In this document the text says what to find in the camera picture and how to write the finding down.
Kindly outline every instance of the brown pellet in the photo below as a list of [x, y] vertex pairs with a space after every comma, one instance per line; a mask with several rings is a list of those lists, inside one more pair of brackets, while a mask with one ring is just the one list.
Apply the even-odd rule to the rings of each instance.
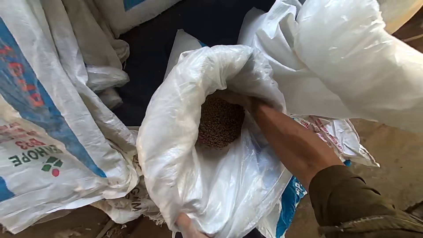
[[244, 108], [213, 95], [206, 97], [201, 106], [198, 142], [206, 147], [220, 149], [241, 135]]

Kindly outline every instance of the green and red logo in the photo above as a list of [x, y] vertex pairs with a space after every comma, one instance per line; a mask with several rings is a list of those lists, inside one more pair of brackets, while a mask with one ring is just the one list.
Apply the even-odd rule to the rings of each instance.
[[60, 171], [58, 168], [62, 167], [63, 162], [56, 157], [50, 156], [41, 168], [42, 171], [49, 172], [51, 170], [54, 177], [59, 176]]

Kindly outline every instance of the hand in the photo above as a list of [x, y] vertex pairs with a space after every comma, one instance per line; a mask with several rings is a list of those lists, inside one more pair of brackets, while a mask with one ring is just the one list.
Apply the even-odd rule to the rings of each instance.
[[191, 219], [185, 213], [179, 214], [176, 219], [176, 225], [181, 231], [183, 238], [209, 238], [194, 227]]

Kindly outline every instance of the sleeve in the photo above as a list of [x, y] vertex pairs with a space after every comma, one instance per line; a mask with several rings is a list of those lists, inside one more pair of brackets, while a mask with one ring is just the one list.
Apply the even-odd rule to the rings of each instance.
[[334, 165], [318, 172], [309, 192], [320, 233], [349, 233], [348, 237], [356, 233], [363, 237], [362, 232], [377, 235], [387, 230], [408, 230], [411, 237], [423, 237], [421, 220], [395, 209], [391, 201], [346, 166]]

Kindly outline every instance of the concrete floor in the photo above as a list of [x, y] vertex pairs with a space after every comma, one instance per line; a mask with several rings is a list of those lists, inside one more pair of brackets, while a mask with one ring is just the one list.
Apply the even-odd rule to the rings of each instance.
[[[423, 200], [423, 134], [415, 134], [376, 122], [352, 120], [361, 143], [381, 164], [381, 168], [353, 164], [354, 172], [392, 199], [399, 209], [406, 209]], [[69, 215], [38, 224], [17, 234], [0, 234], [0, 238], [170, 238], [166, 225], [158, 227], [148, 219], [135, 221], [132, 230], [98, 236], [109, 218], [91, 207], [76, 209]], [[298, 205], [286, 238], [317, 238], [317, 223], [310, 199], [306, 196]]]
[[[352, 164], [367, 184], [405, 210], [423, 200], [423, 134], [416, 134], [377, 122], [352, 120], [361, 144], [376, 158], [380, 168]], [[310, 199], [298, 205], [286, 238], [318, 238]]]

